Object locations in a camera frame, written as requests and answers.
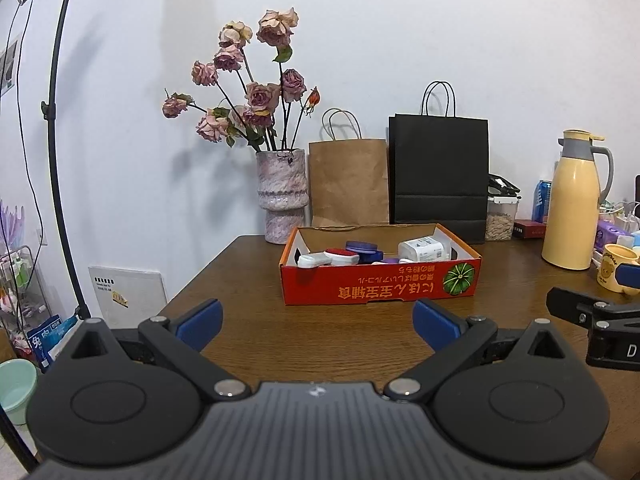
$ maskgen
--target yellow thermos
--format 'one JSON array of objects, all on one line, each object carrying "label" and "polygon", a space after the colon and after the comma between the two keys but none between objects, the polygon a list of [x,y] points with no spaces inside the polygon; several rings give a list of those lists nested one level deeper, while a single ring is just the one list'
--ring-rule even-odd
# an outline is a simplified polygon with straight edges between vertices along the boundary
[{"label": "yellow thermos", "polygon": [[[558,139],[562,156],[551,183],[542,257],[563,269],[585,270],[591,265],[600,204],[613,182],[613,156],[607,148],[593,146],[594,140],[604,137],[565,130],[564,139]],[[603,153],[609,159],[609,176],[602,192],[593,153]]]}]

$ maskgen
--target red box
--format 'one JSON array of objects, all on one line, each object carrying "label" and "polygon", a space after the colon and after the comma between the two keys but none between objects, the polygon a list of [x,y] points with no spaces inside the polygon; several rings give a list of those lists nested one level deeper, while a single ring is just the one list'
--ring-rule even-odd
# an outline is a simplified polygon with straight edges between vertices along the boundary
[{"label": "red box", "polygon": [[[398,255],[400,242],[423,236],[448,238],[455,251],[453,256],[457,256],[455,261],[315,269],[300,269],[296,265],[296,254],[343,248],[347,240],[375,243],[385,257],[393,257]],[[287,241],[280,259],[280,276],[284,302],[288,305],[440,300],[472,296],[481,262],[480,254],[440,224],[301,227]]]},{"label": "red box", "polygon": [[546,224],[533,220],[516,220],[513,223],[513,236],[516,238],[544,238]]}]

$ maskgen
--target dried rose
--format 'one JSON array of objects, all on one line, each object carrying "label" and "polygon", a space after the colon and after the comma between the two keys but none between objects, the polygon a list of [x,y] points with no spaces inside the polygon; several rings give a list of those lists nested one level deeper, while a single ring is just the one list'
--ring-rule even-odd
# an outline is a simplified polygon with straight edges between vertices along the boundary
[{"label": "dried rose", "polygon": [[175,119],[187,109],[187,101],[185,99],[178,99],[174,96],[175,94],[168,97],[165,99],[164,104],[162,104],[162,113],[167,119]]},{"label": "dried rose", "polygon": [[306,92],[305,79],[293,68],[285,70],[282,74],[284,102],[300,101],[304,92]]},{"label": "dried rose", "polygon": [[213,63],[216,68],[220,70],[227,70],[233,72],[234,70],[240,70],[240,63],[244,61],[242,52],[234,44],[231,46],[224,46],[213,57]]},{"label": "dried rose", "polygon": [[271,46],[286,46],[291,42],[291,28],[298,24],[298,15],[293,7],[288,12],[267,10],[258,24],[260,30],[255,35],[258,41]]},{"label": "dried rose", "polygon": [[222,137],[226,137],[226,129],[229,121],[226,117],[216,117],[212,110],[207,111],[207,115],[201,118],[196,127],[197,133],[203,138],[212,142],[220,142]]},{"label": "dried rose", "polygon": [[196,61],[191,70],[191,77],[196,85],[211,86],[218,80],[216,65],[213,63],[201,63]]},{"label": "dried rose", "polygon": [[246,95],[244,96],[251,107],[252,113],[264,115],[268,111],[273,114],[278,107],[278,99],[280,97],[280,85],[269,83],[267,86],[258,83],[249,83],[246,86]]},{"label": "dried rose", "polygon": [[236,45],[238,48],[244,48],[247,43],[251,43],[254,32],[243,22],[228,22],[220,31],[218,39],[220,46]]},{"label": "dried rose", "polygon": [[229,112],[229,120],[231,124],[236,128],[244,128],[244,124],[242,124],[242,119],[244,119],[244,115],[250,110],[248,106],[244,105],[236,105]]},{"label": "dried rose", "polygon": [[298,26],[298,14],[293,10],[293,7],[291,7],[287,12],[279,12],[278,18],[289,28]]},{"label": "dried rose", "polygon": [[318,91],[318,87],[315,86],[314,89],[309,94],[308,99],[306,100],[305,111],[307,115],[311,115],[311,112],[314,111],[316,105],[320,102],[320,92]]},{"label": "dried rose", "polygon": [[242,115],[242,118],[251,126],[263,126],[265,128],[273,126],[273,115],[270,113],[258,115],[249,109]]}]

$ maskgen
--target mug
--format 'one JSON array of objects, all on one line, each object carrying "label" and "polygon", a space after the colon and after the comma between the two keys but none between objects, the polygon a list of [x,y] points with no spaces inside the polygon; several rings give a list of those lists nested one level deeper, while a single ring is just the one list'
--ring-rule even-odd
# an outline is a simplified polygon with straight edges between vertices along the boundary
[{"label": "mug", "polygon": [[630,296],[638,294],[640,288],[619,285],[616,281],[616,269],[620,264],[632,264],[640,266],[638,256],[631,249],[617,244],[607,244],[604,246],[602,263],[598,269],[598,283],[612,292],[624,292]]}]

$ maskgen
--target brown paper bag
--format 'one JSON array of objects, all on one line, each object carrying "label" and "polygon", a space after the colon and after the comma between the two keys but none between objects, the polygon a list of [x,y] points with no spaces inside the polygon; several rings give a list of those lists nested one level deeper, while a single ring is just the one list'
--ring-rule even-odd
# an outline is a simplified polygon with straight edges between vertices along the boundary
[{"label": "brown paper bag", "polygon": [[[328,113],[331,115],[325,124]],[[357,139],[335,140],[332,117],[340,113],[348,118]],[[309,143],[311,225],[388,224],[386,140],[363,139],[356,117],[339,108],[324,113],[322,126],[332,140]]]}]

